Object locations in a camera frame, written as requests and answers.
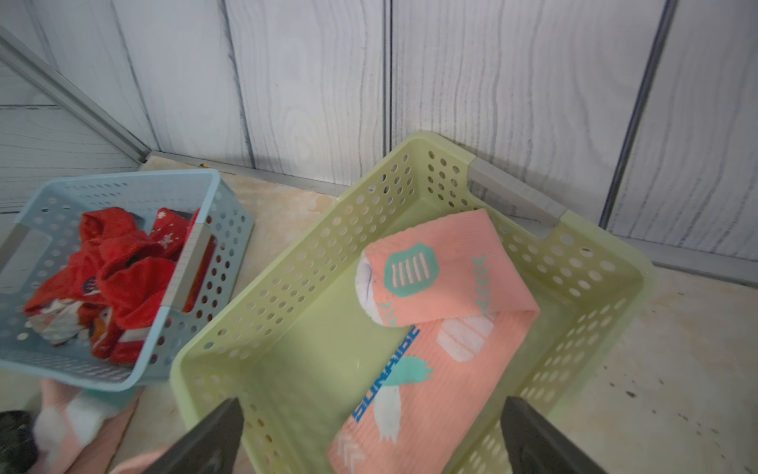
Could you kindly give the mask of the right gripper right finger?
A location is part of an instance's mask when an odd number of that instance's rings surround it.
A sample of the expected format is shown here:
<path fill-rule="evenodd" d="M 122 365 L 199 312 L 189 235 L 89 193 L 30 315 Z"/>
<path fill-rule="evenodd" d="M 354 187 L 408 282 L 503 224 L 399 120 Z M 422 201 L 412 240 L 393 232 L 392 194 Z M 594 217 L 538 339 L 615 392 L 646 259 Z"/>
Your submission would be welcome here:
<path fill-rule="evenodd" d="M 520 397 L 507 397 L 501 432 L 513 473 L 604 474 L 585 452 Z"/>

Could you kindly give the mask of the red fluffy sock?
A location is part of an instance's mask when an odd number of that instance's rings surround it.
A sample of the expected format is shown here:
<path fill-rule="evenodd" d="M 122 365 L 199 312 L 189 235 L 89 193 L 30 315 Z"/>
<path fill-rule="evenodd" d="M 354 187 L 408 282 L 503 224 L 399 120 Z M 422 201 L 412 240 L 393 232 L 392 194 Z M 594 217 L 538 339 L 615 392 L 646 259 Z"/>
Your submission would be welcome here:
<path fill-rule="evenodd" d="M 162 207 L 145 232 L 119 207 L 86 213 L 79 252 L 24 307 L 32 328 L 55 347 L 85 335 L 97 359 L 133 365 L 196 221 Z"/>

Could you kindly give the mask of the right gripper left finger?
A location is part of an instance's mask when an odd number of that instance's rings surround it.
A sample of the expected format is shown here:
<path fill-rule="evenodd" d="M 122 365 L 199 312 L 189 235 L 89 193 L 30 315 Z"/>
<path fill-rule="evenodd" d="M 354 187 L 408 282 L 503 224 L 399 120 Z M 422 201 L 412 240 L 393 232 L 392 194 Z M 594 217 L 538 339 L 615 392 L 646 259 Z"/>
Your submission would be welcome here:
<path fill-rule="evenodd" d="M 231 474 L 244 428 L 238 398 L 227 398 L 176 442 L 144 473 Z"/>

